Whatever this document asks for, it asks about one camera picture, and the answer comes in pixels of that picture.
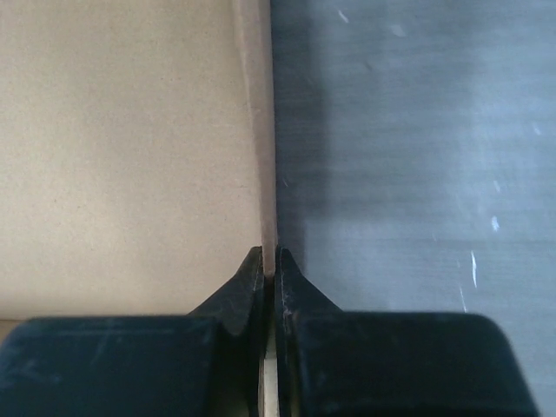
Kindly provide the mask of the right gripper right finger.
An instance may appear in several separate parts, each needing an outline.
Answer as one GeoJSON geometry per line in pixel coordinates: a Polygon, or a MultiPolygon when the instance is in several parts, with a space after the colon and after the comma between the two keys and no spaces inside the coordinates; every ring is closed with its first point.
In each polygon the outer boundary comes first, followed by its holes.
{"type": "Polygon", "coordinates": [[[536,416],[500,327],[480,314],[345,311],[275,257],[282,416],[536,416]]]}

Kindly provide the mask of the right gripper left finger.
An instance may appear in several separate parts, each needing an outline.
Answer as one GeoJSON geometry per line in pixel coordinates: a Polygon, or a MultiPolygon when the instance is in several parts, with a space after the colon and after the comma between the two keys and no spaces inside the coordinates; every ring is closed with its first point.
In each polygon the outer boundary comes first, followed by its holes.
{"type": "Polygon", "coordinates": [[[258,416],[261,250],[188,314],[36,317],[1,344],[4,416],[258,416]]]}

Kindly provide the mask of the cardboard box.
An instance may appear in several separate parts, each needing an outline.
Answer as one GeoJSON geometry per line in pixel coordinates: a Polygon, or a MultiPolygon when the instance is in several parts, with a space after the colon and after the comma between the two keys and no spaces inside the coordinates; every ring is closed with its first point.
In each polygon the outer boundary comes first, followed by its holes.
{"type": "Polygon", "coordinates": [[[267,1],[1,4],[1,344],[275,266],[267,1]]]}

